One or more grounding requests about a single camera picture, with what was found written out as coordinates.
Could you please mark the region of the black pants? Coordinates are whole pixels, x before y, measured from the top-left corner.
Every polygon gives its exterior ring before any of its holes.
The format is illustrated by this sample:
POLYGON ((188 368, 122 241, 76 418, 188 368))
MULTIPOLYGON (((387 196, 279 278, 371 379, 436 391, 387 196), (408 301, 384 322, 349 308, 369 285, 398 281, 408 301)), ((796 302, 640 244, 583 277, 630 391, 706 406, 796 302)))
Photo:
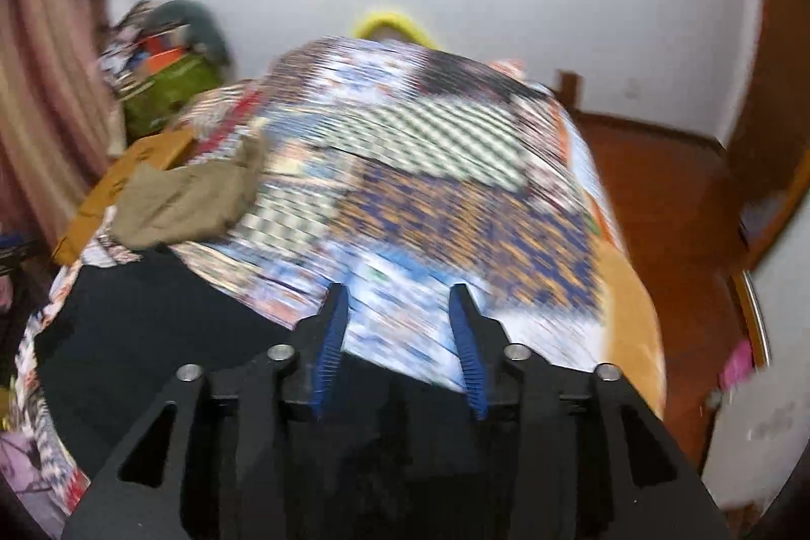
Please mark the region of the black pants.
POLYGON ((84 267, 34 341, 60 439, 88 474, 69 538, 500 538, 512 432, 463 397, 342 354, 297 403, 297 328, 166 250, 84 267))

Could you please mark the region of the patchwork patterned bedspread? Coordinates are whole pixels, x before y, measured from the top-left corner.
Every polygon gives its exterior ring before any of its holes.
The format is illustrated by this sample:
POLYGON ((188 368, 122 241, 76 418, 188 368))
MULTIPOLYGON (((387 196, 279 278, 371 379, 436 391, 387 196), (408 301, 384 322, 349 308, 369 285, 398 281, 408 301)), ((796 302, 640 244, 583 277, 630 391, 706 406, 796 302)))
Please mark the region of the patchwork patterned bedspread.
POLYGON ((207 93, 183 121, 199 144, 187 164, 264 138, 257 199, 220 237, 143 251, 112 240, 110 205, 27 321, 14 425, 59 517, 89 477, 56 430, 34 341, 87 266, 166 250, 284 329, 339 282, 350 290, 347 355, 452 391, 463 376, 446 304, 459 283, 550 362, 589 370, 604 359, 594 242, 618 240, 613 210, 569 113, 520 72, 419 45, 324 38, 265 77, 207 93))

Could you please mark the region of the khaki folded pants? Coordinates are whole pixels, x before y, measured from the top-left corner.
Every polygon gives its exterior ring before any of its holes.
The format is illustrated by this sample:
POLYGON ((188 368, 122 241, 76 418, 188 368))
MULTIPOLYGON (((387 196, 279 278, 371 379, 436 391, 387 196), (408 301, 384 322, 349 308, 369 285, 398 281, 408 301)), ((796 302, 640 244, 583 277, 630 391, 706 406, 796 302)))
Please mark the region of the khaki folded pants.
POLYGON ((222 236, 253 207, 265 156, 264 138, 245 136, 226 159, 172 170, 142 164, 117 197, 110 237, 143 251, 222 236))

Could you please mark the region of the wooden lap desk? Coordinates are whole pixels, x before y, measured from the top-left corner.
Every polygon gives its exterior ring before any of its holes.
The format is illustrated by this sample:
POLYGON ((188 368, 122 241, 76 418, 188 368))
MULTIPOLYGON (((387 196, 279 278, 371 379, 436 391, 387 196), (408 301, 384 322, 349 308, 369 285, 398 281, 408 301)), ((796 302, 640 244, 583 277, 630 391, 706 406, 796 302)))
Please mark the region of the wooden lap desk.
POLYGON ((144 137, 133 143, 79 204, 66 233, 56 243, 51 258, 58 266, 75 262, 93 233, 102 225, 104 211, 115 203, 132 174, 142 164, 156 170, 168 170, 183 163, 195 145, 191 130, 172 130, 144 137))

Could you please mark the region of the pink slipper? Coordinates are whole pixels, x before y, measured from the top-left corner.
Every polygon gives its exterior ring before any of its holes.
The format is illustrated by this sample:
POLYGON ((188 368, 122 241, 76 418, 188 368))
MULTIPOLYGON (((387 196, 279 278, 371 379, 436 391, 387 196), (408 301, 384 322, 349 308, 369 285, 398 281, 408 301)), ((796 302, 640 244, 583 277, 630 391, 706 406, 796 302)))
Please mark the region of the pink slipper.
POLYGON ((718 376, 719 389, 722 392, 729 392, 744 383, 755 371, 754 354, 752 354, 751 343, 748 340, 741 340, 733 348, 733 351, 726 359, 718 376))

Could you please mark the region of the white wardrobe door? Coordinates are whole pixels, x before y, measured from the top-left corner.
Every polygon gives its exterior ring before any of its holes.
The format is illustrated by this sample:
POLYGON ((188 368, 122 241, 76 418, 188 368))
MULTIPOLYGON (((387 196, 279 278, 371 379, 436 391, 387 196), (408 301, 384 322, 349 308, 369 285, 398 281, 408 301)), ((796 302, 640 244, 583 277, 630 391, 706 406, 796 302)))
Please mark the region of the white wardrobe door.
POLYGON ((808 212, 752 276, 769 362, 723 397, 702 480, 722 510, 767 505, 808 443, 808 212))

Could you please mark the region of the yellow foam tube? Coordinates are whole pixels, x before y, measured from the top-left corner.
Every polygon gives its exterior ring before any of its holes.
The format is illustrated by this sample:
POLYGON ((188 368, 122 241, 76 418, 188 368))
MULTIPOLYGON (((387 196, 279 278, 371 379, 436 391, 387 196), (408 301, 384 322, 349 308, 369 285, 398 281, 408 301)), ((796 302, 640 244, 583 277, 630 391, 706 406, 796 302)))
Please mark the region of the yellow foam tube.
POLYGON ((351 35, 354 38, 371 39, 382 31, 397 33, 408 43, 438 49, 438 44, 413 19, 395 11, 367 12, 353 27, 351 35))

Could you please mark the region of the pink gold striped curtain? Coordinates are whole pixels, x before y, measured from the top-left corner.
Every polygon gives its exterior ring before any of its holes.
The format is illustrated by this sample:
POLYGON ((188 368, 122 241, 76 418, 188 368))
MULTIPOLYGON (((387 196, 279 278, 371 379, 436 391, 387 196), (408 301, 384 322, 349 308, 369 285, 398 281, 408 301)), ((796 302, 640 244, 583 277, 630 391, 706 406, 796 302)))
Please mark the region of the pink gold striped curtain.
POLYGON ((2 0, 2 225, 54 246, 110 163, 107 0, 2 0))

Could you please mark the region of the wooden bed post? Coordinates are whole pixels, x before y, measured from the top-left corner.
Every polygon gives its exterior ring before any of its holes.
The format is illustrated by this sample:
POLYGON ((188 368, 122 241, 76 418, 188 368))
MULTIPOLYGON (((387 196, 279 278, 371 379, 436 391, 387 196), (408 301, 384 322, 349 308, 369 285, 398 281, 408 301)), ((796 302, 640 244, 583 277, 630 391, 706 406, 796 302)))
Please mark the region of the wooden bed post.
POLYGON ((557 72, 555 95, 567 110, 578 110, 581 98, 582 77, 575 71, 557 72))

